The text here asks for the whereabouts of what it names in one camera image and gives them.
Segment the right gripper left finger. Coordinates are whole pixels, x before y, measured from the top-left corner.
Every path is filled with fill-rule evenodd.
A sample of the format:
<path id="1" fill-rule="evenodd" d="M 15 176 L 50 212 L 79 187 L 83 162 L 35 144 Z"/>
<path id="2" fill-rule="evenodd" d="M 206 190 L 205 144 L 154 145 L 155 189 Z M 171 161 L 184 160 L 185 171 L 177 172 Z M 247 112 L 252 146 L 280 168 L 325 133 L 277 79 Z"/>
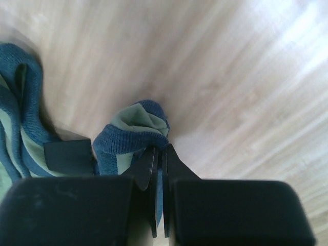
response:
<path id="1" fill-rule="evenodd" d="M 158 147 L 120 175 L 90 176 L 88 140 L 48 142 L 64 177 L 16 182 L 1 203 L 1 245 L 152 245 L 157 236 Z"/>

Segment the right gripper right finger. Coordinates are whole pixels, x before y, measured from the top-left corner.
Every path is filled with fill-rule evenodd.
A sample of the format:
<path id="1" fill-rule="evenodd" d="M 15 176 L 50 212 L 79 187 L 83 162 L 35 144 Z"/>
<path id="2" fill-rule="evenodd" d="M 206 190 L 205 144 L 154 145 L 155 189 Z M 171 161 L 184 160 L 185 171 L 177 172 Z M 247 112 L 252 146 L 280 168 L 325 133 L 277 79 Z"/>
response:
<path id="1" fill-rule="evenodd" d="M 201 179 L 172 145 L 162 153 L 163 219 L 170 245 L 315 245 L 287 183 Z"/>

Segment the olive green printed tank top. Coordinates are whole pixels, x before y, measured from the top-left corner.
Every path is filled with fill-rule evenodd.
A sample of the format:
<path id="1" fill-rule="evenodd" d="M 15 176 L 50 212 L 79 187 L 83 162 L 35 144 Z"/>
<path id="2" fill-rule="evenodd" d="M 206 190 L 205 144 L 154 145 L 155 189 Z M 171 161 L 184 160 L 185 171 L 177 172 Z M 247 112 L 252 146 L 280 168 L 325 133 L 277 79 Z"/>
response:
<path id="1" fill-rule="evenodd" d="M 142 100 L 121 109 L 95 138 L 79 147 L 43 126 L 43 71 L 14 44 L 1 44 L 1 195 L 29 177 L 120 175 L 149 146 L 165 148 L 170 130 L 162 107 Z"/>

